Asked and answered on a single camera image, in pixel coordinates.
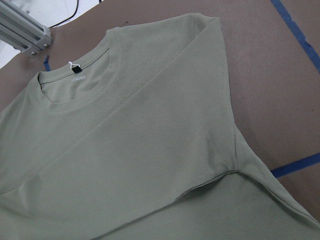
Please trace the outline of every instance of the green t-shirt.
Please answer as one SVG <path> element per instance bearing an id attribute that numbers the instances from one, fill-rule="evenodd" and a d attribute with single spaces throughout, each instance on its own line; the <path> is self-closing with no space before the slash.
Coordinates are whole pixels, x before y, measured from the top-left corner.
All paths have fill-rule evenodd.
<path id="1" fill-rule="evenodd" d="M 234 122 L 220 19 L 108 29 L 0 113 L 1 240 L 319 240 Z"/>

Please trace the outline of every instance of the brown surface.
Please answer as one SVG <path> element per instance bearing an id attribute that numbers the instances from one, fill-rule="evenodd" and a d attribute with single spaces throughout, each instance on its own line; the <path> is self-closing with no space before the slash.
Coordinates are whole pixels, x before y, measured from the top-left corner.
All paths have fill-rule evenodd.
<path id="1" fill-rule="evenodd" d="M 279 182 L 315 219 L 320 221 L 320 163 L 281 176 Z"/>
<path id="2" fill-rule="evenodd" d="M 0 69 L 0 111 L 37 71 L 45 70 L 46 54 L 54 70 L 93 49 L 107 29 L 192 12 L 220 17 L 235 123 L 269 169 L 320 152 L 320 74 L 272 3 L 265 0 L 104 1 L 53 28 L 53 45 L 36 58 L 18 54 Z M 313 181 L 319 184 L 319 175 L 313 175 Z M 295 182 L 297 189 L 305 184 Z M 315 201 L 316 186 L 295 194 L 305 199 L 304 207 Z M 320 204 L 310 208 L 319 216 Z"/>
<path id="3" fill-rule="evenodd" d="M 320 0 L 281 0 L 306 41 L 320 55 Z"/>

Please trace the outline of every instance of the crew neckline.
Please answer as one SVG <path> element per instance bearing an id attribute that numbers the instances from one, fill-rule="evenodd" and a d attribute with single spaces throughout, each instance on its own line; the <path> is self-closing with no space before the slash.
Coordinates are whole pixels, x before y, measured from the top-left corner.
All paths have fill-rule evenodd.
<path id="1" fill-rule="evenodd" d="M 74 72 L 70 69 L 69 64 L 52 71 L 38 71 L 30 80 L 30 84 L 28 84 L 29 91 L 33 93 L 32 95 L 36 102 L 47 112 L 65 113 L 80 107 L 84 107 L 98 96 L 103 94 L 103 92 L 105 92 L 106 89 L 114 82 L 119 73 L 121 62 L 121 46 L 120 41 L 117 39 L 118 28 L 119 27 L 115 27 L 106 30 L 105 36 L 98 43 L 98 45 L 94 47 L 94 49 L 77 60 L 72 61 L 75 64 L 79 64 L 82 69 L 85 69 L 92 65 L 103 54 L 109 54 L 109 65 L 105 71 L 113 71 L 113 75 L 110 80 L 105 80 L 102 75 L 94 88 L 89 90 L 85 95 L 67 101 L 53 102 L 42 92 L 40 83 L 52 82 L 66 76 L 71 76 L 74 74 Z"/>

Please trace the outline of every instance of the white floor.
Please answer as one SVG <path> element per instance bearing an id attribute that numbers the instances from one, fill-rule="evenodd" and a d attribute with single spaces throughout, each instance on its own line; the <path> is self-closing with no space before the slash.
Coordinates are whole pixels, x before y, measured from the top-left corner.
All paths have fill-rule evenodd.
<path id="1" fill-rule="evenodd" d="M 77 0 L 10 0 L 9 2 L 15 4 L 47 27 L 71 17 L 77 6 Z M 99 4 L 99 0 L 79 0 L 75 16 L 59 26 L 75 20 L 97 4 Z M 0 68 L 6 65 L 18 53 L 20 53 L 19 50 L 0 40 Z"/>

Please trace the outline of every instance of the black tag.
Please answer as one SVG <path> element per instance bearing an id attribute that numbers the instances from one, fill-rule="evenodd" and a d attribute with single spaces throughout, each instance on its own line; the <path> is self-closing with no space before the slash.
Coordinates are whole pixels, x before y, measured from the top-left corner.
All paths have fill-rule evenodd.
<path id="1" fill-rule="evenodd" d="M 73 67 L 71 69 L 75 74 L 80 73 L 82 71 L 82 69 L 79 66 L 75 66 L 75 67 Z"/>

